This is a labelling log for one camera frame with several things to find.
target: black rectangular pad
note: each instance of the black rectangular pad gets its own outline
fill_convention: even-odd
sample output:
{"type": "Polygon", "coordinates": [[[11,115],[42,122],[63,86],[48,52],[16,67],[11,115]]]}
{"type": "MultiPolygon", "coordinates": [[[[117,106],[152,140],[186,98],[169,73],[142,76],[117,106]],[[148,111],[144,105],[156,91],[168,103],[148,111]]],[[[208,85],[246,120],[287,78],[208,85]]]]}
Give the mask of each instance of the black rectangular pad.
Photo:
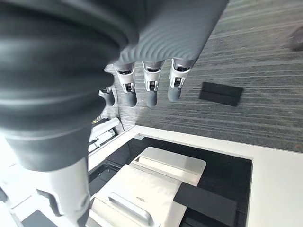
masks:
{"type": "Polygon", "coordinates": [[[199,98],[215,103],[237,106],[242,92],[243,88],[241,87],[203,82],[199,98]]]}
{"type": "Polygon", "coordinates": [[[233,227],[237,202],[182,182],[174,198],[186,207],[233,227]]]}

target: gray striped carpet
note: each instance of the gray striped carpet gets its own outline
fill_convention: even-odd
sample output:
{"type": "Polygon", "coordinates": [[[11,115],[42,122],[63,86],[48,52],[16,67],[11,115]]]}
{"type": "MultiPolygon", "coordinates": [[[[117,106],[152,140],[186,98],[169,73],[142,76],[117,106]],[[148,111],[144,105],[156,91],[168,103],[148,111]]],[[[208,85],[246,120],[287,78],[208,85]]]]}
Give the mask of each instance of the gray striped carpet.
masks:
{"type": "MultiPolygon", "coordinates": [[[[116,79],[125,129],[138,124],[303,152],[303,52],[291,52],[287,46],[288,36],[300,26],[302,0],[231,0],[178,103],[167,99],[170,61],[161,73],[155,108],[145,104],[141,63],[135,69],[136,107],[125,105],[116,79]],[[203,81],[243,87],[238,107],[198,99],[203,81]]],[[[118,116],[113,90],[116,103],[103,117],[118,116]]]]}

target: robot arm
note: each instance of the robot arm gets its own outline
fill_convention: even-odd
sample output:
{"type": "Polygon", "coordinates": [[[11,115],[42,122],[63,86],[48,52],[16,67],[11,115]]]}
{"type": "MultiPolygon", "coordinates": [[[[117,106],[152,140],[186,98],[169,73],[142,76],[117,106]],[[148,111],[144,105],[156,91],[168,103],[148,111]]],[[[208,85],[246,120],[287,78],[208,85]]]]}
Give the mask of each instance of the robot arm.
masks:
{"type": "Polygon", "coordinates": [[[87,221],[91,121],[105,106],[100,88],[114,82],[106,65],[114,63],[135,105],[134,62],[143,61],[153,106],[163,61],[175,59],[169,88],[177,90],[170,98],[177,100],[227,2],[0,3],[0,132],[28,170],[51,220],[80,227],[87,221]],[[125,65],[131,67],[121,70],[125,65]]]}

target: white handle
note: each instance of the white handle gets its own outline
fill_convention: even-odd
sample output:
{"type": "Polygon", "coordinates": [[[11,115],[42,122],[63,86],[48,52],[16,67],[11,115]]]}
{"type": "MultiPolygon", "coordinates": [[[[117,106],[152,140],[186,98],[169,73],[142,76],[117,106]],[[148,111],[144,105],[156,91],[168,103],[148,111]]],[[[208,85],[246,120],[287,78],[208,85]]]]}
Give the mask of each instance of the white handle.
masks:
{"type": "Polygon", "coordinates": [[[153,226],[152,216],[146,210],[138,207],[137,205],[133,204],[132,202],[124,199],[123,197],[113,192],[110,193],[108,198],[112,203],[127,209],[128,211],[138,216],[141,220],[146,222],[149,226],[153,226]]]}

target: white table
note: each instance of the white table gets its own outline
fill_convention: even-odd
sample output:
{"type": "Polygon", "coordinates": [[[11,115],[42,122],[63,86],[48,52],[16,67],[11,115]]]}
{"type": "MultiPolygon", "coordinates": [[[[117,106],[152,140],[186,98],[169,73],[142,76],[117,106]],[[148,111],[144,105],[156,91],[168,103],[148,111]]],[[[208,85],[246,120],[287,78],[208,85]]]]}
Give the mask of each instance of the white table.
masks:
{"type": "Polygon", "coordinates": [[[134,126],[89,156],[93,170],[135,136],[178,143],[252,160],[247,227],[299,227],[303,224],[303,154],[134,126]]]}

